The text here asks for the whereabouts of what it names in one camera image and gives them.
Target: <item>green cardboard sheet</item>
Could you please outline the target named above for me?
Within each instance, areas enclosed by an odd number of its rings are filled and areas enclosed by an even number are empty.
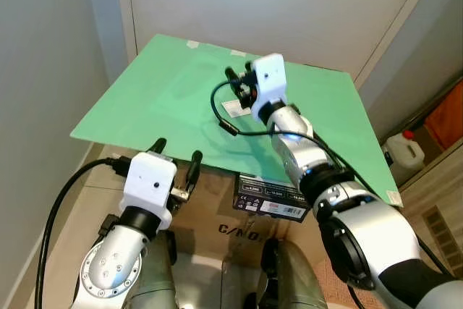
[[[209,166],[288,182],[268,136],[233,137],[218,126],[209,104],[214,86],[226,79],[227,66],[241,72],[246,61],[258,56],[187,43],[155,36],[71,136],[140,151],[164,137],[167,156],[190,160],[198,149]],[[285,68],[288,101],[389,202],[386,191],[397,188],[350,76],[288,62]],[[217,93],[218,110],[227,118],[220,103],[234,99],[229,88]],[[242,130],[265,129],[250,115],[231,121]]]

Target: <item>floor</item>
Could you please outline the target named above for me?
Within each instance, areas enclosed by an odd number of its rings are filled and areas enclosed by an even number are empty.
[[[135,152],[105,146],[101,157],[112,154],[133,156]],[[93,244],[101,222],[108,213],[120,214],[118,203],[123,184],[121,177],[104,166],[90,173],[48,258],[43,295],[45,308],[62,309],[71,305],[82,258]],[[322,287],[326,285],[326,289],[336,294],[342,292],[338,287],[343,284],[334,286],[332,282],[335,276],[329,271],[331,267],[321,265],[318,271],[314,268],[317,275],[321,274]],[[220,260],[186,253],[179,254],[172,272],[183,309],[240,309],[245,296],[255,291],[259,276],[258,269],[222,264]],[[330,304],[329,308],[354,308],[352,301],[339,301],[338,295],[325,294],[327,300],[338,303]],[[33,309],[33,293],[26,309]]]

